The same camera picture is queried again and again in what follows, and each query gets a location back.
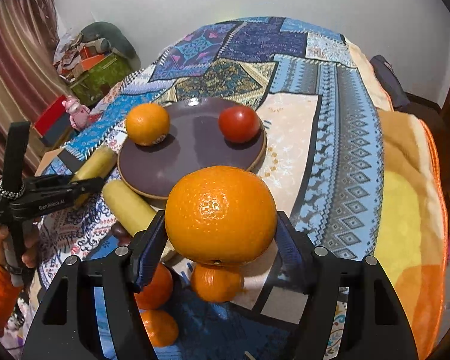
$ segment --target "white wall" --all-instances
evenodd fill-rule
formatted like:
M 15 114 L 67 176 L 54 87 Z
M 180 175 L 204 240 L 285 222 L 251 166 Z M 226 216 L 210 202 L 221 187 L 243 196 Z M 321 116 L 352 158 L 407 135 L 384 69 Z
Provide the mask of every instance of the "white wall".
M 286 16 L 343 33 L 387 58 L 404 89 L 443 104 L 450 85 L 450 14 L 441 0 L 55 0 L 63 25 L 118 26 L 149 65 L 198 27 L 245 16 Z

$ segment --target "round plate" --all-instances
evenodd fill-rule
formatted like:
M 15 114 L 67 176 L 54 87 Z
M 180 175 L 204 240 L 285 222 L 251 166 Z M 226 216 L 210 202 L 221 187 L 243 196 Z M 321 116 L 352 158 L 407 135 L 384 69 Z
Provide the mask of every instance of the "round plate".
M 167 199 L 185 175 L 214 165 L 252 169 L 265 153 L 265 129 L 250 142 L 227 142 L 218 128 L 218 116 L 236 103 L 219 98 L 172 103 L 170 132 L 154 146 L 139 146 L 130 139 L 118 155 L 118 171 L 135 192 L 152 199 Z

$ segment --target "orange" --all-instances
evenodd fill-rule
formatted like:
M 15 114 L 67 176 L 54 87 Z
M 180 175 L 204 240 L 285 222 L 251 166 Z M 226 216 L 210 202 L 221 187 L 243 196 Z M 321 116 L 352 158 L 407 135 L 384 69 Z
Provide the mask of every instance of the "orange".
M 179 326 L 168 312 L 147 310 L 142 311 L 140 317 L 154 347 L 167 347 L 178 338 Z
M 170 116 L 155 103 L 137 105 L 125 118 L 128 137 L 137 145 L 151 146 L 161 142 L 170 130 Z
M 141 310 L 158 309 L 170 299 L 172 292 L 172 274 L 162 263 L 159 263 L 150 284 L 145 286 L 142 292 L 135 294 L 135 301 Z
M 212 166 L 183 177 L 165 208 L 178 253 L 197 263 L 248 263 L 270 245 L 277 226 L 274 198 L 255 174 Z
M 190 278 L 192 288 L 206 302 L 231 301 L 243 288 L 238 267 L 197 264 Z

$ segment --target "curtain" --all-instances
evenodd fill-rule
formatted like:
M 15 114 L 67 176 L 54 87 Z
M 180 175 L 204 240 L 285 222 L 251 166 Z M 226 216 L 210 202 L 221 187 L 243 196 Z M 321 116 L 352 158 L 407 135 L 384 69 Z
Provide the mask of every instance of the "curtain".
M 10 123 L 32 123 L 70 91 L 52 65 L 59 41 L 53 0 L 0 0 L 0 173 Z M 44 146 L 32 129 L 24 174 L 37 168 Z

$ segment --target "pink pig toy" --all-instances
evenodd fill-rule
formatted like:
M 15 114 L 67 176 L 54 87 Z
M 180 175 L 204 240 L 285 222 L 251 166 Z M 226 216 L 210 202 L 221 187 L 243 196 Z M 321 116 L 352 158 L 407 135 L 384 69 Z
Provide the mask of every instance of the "pink pig toy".
M 82 131 L 88 126 L 90 110 L 85 105 L 81 105 L 79 99 L 74 96 L 68 96 L 62 104 L 65 107 L 65 111 L 70 114 L 70 124 L 75 130 Z

